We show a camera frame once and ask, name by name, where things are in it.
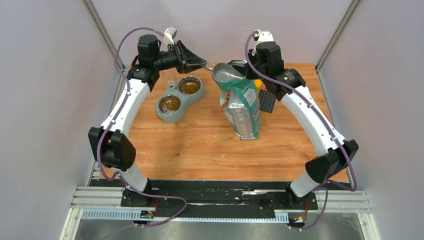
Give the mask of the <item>grey metal food scoop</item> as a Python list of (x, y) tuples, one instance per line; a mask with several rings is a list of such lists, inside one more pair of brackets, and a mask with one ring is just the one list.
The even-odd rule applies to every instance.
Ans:
[(226, 63), (218, 63), (215, 66), (204, 64), (202, 68), (211, 72), (212, 79), (215, 82), (228, 82), (232, 80), (242, 80), (245, 78), (243, 74)]

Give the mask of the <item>green pet food bag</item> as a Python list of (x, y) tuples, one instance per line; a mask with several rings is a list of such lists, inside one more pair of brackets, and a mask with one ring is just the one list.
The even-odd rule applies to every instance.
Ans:
[(244, 75), (244, 79), (215, 83), (221, 91), (220, 106), (235, 134), (240, 140), (257, 139), (260, 103), (254, 81)]

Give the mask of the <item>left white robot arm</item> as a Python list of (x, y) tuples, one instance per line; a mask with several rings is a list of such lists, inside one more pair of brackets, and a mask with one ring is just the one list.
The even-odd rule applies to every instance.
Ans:
[(118, 177), (124, 188), (134, 193), (140, 206), (149, 206), (154, 198), (149, 178), (135, 163), (136, 149), (128, 139), (140, 106), (153, 90), (160, 72), (176, 69), (188, 74), (201, 69), (207, 61), (189, 50), (180, 40), (161, 51), (162, 42), (153, 34), (139, 37), (134, 66), (124, 76), (125, 86), (116, 105), (99, 127), (91, 127), (88, 139), (103, 177)]

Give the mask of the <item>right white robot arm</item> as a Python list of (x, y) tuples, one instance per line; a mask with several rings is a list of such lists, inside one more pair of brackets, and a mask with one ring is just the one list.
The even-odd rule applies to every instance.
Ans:
[(340, 171), (352, 168), (352, 159), (359, 146), (346, 140), (329, 122), (314, 101), (302, 75), (294, 68), (285, 68), (281, 49), (274, 41), (258, 43), (254, 49), (244, 47), (251, 72), (262, 80), (302, 126), (317, 156), (305, 164), (305, 171), (286, 187), (286, 204), (298, 209), (306, 196), (323, 186)]

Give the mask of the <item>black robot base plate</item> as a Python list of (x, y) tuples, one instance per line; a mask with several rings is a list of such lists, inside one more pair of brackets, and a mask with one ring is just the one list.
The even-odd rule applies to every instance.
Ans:
[[(118, 206), (152, 210), (156, 217), (170, 217), (180, 209), (180, 218), (270, 219), (276, 210), (305, 211), (318, 209), (314, 193), (299, 203), (289, 203), (287, 181), (151, 180), (148, 194), (167, 198), (146, 199), (124, 188), (120, 180), (92, 180), (91, 187), (119, 187), (123, 194)], [(182, 200), (169, 199), (182, 197)]]

